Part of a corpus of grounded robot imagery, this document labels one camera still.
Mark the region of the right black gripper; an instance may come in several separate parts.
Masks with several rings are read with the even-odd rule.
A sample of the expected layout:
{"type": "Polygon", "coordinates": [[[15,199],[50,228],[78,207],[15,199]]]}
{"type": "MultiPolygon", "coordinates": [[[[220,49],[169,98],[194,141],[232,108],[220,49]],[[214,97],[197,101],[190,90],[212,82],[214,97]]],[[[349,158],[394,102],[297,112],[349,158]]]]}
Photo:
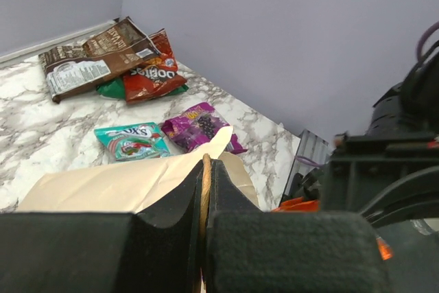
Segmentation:
{"type": "Polygon", "coordinates": [[[322,179],[322,210],[348,211],[380,228],[438,217],[438,135],[334,138],[322,179]]]}

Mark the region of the red snack packet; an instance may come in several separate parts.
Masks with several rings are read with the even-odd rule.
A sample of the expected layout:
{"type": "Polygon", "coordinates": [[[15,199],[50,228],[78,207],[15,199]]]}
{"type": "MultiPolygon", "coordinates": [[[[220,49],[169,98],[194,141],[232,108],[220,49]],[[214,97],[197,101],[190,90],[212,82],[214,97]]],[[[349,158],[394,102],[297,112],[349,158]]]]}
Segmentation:
{"type": "Polygon", "coordinates": [[[150,38],[161,54],[123,76],[127,104],[177,95],[188,89],[187,80],[178,74],[177,61],[165,29],[151,34],[150,38]]]}

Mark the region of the magenta snack packet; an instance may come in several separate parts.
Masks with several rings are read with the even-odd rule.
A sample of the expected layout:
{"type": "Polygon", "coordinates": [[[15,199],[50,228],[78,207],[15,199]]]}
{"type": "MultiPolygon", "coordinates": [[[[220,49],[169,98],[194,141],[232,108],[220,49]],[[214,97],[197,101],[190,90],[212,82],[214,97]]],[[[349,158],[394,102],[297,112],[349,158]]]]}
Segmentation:
{"type": "Polygon", "coordinates": [[[230,124],[207,102],[188,108],[177,117],[167,119],[161,130],[185,152],[210,142],[217,132],[230,124]]]}

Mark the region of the brown snack packet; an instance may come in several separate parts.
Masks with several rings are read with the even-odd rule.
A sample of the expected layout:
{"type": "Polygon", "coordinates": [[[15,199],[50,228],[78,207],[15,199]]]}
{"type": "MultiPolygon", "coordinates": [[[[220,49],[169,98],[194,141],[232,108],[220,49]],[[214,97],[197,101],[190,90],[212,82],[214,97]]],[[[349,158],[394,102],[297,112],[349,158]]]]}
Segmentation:
{"type": "Polygon", "coordinates": [[[57,46],[38,55],[51,100],[88,92],[146,60],[160,56],[152,39],[126,17],[79,46],[57,46]]]}

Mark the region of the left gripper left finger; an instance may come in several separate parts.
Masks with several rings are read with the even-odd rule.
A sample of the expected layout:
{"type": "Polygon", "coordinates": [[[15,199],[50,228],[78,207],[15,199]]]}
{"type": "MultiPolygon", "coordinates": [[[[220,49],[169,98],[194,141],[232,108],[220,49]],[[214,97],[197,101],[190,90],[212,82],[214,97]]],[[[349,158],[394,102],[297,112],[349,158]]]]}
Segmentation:
{"type": "Polygon", "coordinates": [[[4,213],[2,292],[199,292],[204,166],[139,213],[4,213]]]}

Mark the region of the green crisps bag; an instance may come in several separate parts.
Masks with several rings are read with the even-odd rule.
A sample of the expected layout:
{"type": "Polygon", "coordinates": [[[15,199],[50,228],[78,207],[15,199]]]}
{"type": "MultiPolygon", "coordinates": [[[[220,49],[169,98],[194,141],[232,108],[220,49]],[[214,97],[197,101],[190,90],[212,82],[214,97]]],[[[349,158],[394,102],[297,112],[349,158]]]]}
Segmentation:
{"type": "Polygon", "coordinates": [[[117,78],[102,84],[96,88],[96,91],[102,96],[110,99],[127,100],[126,93],[130,101],[137,97],[141,99],[152,99],[166,95],[177,95],[188,91],[186,84],[176,86],[175,84],[166,84],[153,82],[149,78],[117,78]]]}

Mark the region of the teal snack packet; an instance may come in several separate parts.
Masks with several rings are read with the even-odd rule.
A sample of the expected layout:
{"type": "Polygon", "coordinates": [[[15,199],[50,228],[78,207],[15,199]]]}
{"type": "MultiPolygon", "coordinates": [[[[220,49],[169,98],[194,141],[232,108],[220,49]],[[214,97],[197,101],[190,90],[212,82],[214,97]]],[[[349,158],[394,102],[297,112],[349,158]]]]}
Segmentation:
{"type": "Polygon", "coordinates": [[[163,132],[154,122],[97,128],[94,134],[117,162],[171,155],[163,132]]]}

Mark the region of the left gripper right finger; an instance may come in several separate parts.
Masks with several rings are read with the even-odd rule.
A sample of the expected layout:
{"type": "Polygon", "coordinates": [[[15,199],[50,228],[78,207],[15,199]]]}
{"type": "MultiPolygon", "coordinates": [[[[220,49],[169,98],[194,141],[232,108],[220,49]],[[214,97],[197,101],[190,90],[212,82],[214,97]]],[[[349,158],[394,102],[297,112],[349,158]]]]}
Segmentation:
{"type": "Polygon", "coordinates": [[[389,292],[375,232],[356,213],[238,207],[205,160],[207,292],[389,292]]]}

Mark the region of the beige paper bag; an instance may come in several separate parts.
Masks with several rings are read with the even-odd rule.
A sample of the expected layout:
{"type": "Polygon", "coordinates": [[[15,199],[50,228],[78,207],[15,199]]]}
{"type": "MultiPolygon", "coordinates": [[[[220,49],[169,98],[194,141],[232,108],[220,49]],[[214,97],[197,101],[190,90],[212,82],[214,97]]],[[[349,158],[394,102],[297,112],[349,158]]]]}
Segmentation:
{"type": "Polygon", "coordinates": [[[113,163],[44,175],[18,205],[19,212],[139,212],[176,188],[207,154],[223,161],[233,185],[259,204],[242,160],[225,151],[233,128],[221,128],[196,150],[158,159],[113,163]]]}

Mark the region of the orange snack packet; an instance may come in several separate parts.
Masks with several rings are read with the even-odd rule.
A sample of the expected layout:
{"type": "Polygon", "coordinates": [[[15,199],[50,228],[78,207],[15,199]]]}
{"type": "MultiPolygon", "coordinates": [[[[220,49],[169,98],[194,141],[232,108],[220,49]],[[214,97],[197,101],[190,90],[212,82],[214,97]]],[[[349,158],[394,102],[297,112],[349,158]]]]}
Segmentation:
{"type": "MultiPolygon", "coordinates": [[[[313,213],[320,210],[319,200],[309,200],[305,201],[304,197],[293,198],[282,202],[279,207],[272,210],[272,212],[305,212],[313,213]]],[[[390,246],[382,239],[381,236],[375,235],[377,244],[379,247],[379,252],[381,254],[382,260],[389,260],[393,257],[393,252],[390,246]]]]}

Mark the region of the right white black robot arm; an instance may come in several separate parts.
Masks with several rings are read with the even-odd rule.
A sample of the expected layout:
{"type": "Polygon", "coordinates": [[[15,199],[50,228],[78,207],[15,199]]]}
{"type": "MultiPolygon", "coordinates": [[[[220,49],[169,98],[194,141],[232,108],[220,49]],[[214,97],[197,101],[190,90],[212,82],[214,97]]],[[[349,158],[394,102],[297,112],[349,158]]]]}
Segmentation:
{"type": "Polygon", "coordinates": [[[375,103],[365,134],[335,136],[321,211],[358,213],[376,228],[438,217],[437,48],[375,103]]]}

